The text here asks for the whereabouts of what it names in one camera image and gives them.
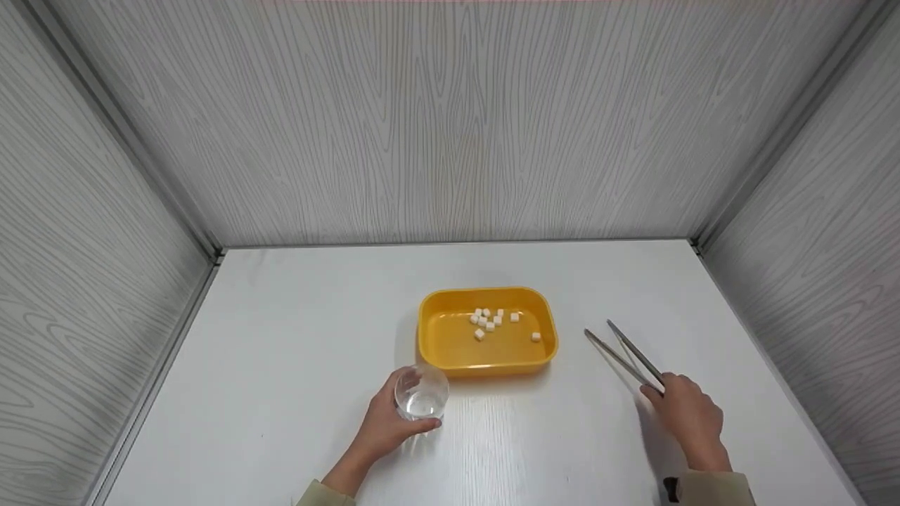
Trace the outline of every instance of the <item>beige sleeve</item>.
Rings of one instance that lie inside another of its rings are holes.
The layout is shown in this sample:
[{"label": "beige sleeve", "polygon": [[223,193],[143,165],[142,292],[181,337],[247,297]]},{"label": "beige sleeve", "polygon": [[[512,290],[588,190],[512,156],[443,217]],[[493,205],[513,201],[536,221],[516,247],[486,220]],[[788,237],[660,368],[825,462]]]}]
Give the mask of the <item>beige sleeve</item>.
[{"label": "beige sleeve", "polygon": [[678,480],[678,497],[684,506],[756,506],[740,473],[688,471]]},{"label": "beige sleeve", "polygon": [[356,506],[356,501],[352,497],[329,489],[319,483],[319,480],[312,480],[296,506]]}]

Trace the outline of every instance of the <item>wood grain wall panel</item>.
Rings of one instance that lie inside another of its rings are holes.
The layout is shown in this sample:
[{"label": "wood grain wall panel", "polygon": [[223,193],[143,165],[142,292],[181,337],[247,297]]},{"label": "wood grain wall panel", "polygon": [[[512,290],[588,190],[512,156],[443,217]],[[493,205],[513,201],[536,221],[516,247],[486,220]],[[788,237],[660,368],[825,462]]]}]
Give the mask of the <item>wood grain wall panel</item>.
[{"label": "wood grain wall panel", "polygon": [[228,246],[688,236],[860,2],[54,2]]},{"label": "wood grain wall panel", "polygon": [[706,259],[869,506],[900,503],[900,10]]},{"label": "wood grain wall panel", "polygon": [[0,0],[0,504],[80,504],[206,260]]}]

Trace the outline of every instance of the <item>tongs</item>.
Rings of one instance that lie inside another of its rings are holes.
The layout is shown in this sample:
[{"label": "tongs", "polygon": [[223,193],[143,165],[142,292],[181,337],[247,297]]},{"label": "tongs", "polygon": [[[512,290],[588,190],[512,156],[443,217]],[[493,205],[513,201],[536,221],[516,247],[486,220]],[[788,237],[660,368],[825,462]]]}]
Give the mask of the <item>tongs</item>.
[{"label": "tongs", "polygon": [[[660,370],[657,369],[655,366],[653,366],[653,363],[651,363],[650,360],[648,360],[647,357],[645,357],[644,354],[641,353],[640,349],[637,349],[637,346],[635,346],[635,344],[633,342],[631,342],[631,339],[627,338],[626,335],[622,332],[622,330],[619,330],[619,328],[616,326],[615,323],[612,322],[612,320],[607,320],[607,324],[609,325],[609,328],[613,330],[613,333],[616,334],[616,337],[620,341],[622,341],[622,344],[624,344],[625,347],[628,348],[628,350],[631,351],[635,357],[637,357],[637,359],[641,362],[641,364],[643,364],[643,366],[646,367],[646,369],[648,371],[650,371],[650,374],[654,378],[656,378],[656,381],[658,381],[660,383],[660,385],[665,385],[662,382],[662,374],[660,374]],[[634,366],[632,366],[631,362],[622,358],[622,356],[619,355],[618,353],[616,353],[616,351],[613,348],[610,348],[609,345],[607,345],[607,343],[601,341],[600,338],[595,336],[593,332],[591,332],[588,329],[585,329],[584,335],[588,336],[588,339],[590,339],[591,342],[593,342],[594,344],[599,346],[603,351],[607,352],[608,355],[613,357],[613,359],[615,359],[619,363],[619,365],[621,365],[626,371],[628,371],[628,373],[630,373],[632,376],[634,376],[634,378],[637,381],[641,382],[642,384],[646,384],[646,385],[650,386],[653,390],[658,392],[660,395],[665,395],[665,393],[662,390],[657,388],[656,385],[650,383],[650,380],[648,380],[646,378],[646,376],[642,375],[640,371],[638,371]]]}]

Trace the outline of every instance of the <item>yellow plastic tray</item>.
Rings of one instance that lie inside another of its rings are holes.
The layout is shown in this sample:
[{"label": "yellow plastic tray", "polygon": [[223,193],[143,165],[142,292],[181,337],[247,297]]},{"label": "yellow plastic tray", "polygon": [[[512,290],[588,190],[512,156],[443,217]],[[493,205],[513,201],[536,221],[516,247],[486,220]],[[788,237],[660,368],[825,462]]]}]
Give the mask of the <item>yellow plastic tray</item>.
[{"label": "yellow plastic tray", "polygon": [[[475,339],[469,316],[503,309],[503,324]],[[509,320],[519,312],[519,321]],[[533,342],[532,332],[541,340]],[[556,355],[554,318],[546,299],[531,288],[508,286],[434,292],[418,307],[418,352],[447,376],[521,375],[534,373]]]}]

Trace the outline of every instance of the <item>white table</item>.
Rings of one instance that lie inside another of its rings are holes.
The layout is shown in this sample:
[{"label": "white table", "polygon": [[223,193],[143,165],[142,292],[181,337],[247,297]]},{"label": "white table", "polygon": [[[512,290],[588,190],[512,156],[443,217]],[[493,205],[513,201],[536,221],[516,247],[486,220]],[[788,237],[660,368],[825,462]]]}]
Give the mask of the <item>white table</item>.
[{"label": "white table", "polygon": [[107,504],[289,506],[413,361],[422,298],[497,285],[546,297],[556,358],[454,383],[444,427],[379,463],[362,504],[666,504],[659,481],[683,457],[584,338],[615,344],[606,318],[722,406],[760,506],[861,504],[681,240],[232,250]]}]

